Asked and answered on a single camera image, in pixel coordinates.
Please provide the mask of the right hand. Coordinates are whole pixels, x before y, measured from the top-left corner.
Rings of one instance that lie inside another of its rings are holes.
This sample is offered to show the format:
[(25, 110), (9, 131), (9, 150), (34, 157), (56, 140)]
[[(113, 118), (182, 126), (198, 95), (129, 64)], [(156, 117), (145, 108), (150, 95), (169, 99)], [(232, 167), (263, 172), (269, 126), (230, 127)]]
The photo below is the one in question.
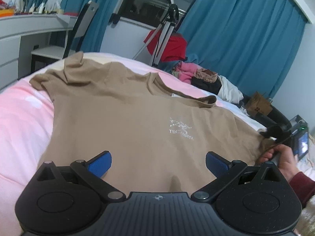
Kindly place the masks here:
[(290, 182), (293, 177), (299, 173), (296, 166), (293, 151), (290, 147), (279, 144), (264, 152), (256, 161), (256, 165), (261, 165), (264, 162), (271, 161), (275, 154), (279, 154), (278, 168), (284, 178)]

